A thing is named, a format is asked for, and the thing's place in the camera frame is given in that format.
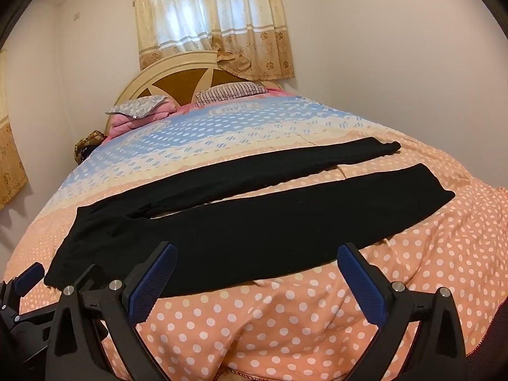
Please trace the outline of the polka dot bed cover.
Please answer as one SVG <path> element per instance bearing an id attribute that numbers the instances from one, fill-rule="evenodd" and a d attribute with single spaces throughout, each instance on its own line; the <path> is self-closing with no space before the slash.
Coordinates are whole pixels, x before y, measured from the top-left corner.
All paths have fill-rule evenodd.
<path id="1" fill-rule="evenodd" d="M 1 284 L 19 380 L 504 380 L 507 190 L 303 97 L 110 137 Z"/>

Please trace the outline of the cream wooden headboard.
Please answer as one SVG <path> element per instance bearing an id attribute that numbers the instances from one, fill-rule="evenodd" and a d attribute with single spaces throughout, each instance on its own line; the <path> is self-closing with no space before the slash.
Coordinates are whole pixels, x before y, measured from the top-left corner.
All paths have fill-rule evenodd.
<path id="1" fill-rule="evenodd" d="M 122 91 L 115 104 L 144 96 L 166 96 L 180 106 L 196 100 L 211 87 L 237 83 L 243 78 L 220 69 L 211 51 L 184 52 L 163 58 L 142 70 Z"/>

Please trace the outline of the brown patterned bag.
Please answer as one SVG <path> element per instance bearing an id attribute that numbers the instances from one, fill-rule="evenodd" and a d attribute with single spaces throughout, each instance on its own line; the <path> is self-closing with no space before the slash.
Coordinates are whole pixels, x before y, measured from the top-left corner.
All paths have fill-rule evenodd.
<path id="1" fill-rule="evenodd" d="M 77 165 L 81 164 L 105 139 L 106 136 L 100 131 L 93 131 L 87 137 L 80 139 L 74 147 L 74 159 Z"/>

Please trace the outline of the beige window curtain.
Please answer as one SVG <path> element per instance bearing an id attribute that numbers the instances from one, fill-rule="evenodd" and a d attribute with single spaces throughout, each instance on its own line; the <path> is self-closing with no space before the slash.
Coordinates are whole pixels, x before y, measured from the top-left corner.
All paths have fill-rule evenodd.
<path id="1" fill-rule="evenodd" d="M 139 65 L 192 51 L 250 81 L 294 77 L 283 0 L 133 0 Z"/>

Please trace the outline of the black pants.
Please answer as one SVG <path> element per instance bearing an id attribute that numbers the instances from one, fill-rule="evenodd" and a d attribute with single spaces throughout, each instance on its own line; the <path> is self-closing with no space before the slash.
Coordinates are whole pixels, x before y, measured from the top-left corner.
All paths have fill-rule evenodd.
<path id="1" fill-rule="evenodd" d="M 399 143 L 364 138 L 203 166 L 77 209 L 46 273 L 63 289 L 89 266 L 125 279 L 163 242 L 177 249 L 165 297 L 216 291 L 332 262 L 430 217 L 454 198 L 423 164 L 282 190 L 339 165 L 389 157 Z"/>

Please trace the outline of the pink folded blanket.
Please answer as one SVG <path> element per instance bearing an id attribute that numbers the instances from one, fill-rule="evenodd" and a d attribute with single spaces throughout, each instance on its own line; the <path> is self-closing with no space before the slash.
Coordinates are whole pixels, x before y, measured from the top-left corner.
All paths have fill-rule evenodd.
<path id="1" fill-rule="evenodd" d="M 165 101 L 154 108 L 147 116 L 142 118 L 133 118 L 123 114 L 114 114 L 110 119 L 108 137 L 116 138 L 122 134 L 157 120 L 163 120 L 169 115 L 174 114 L 176 111 L 178 111 L 178 108 L 178 105 L 176 105 L 174 102 Z"/>

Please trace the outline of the striped pillow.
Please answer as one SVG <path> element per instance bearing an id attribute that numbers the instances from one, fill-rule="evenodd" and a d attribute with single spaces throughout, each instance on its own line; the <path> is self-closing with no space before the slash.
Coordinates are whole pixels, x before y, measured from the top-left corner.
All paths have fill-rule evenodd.
<path id="1" fill-rule="evenodd" d="M 196 105 L 204 106 L 214 102 L 224 102 L 243 97 L 266 94 L 268 90 L 254 82 L 221 84 L 196 94 Z"/>

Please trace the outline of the grey patterned pillow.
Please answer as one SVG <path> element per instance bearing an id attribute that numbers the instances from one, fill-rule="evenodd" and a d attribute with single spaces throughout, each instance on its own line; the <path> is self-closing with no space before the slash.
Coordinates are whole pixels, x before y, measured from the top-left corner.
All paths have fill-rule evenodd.
<path id="1" fill-rule="evenodd" d="M 141 119 L 167 100 L 168 97 L 165 96 L 139 97 L 119 105 L 114 105 L 106 112 L 106 115 L 121 114 L 133 119 Z"/>

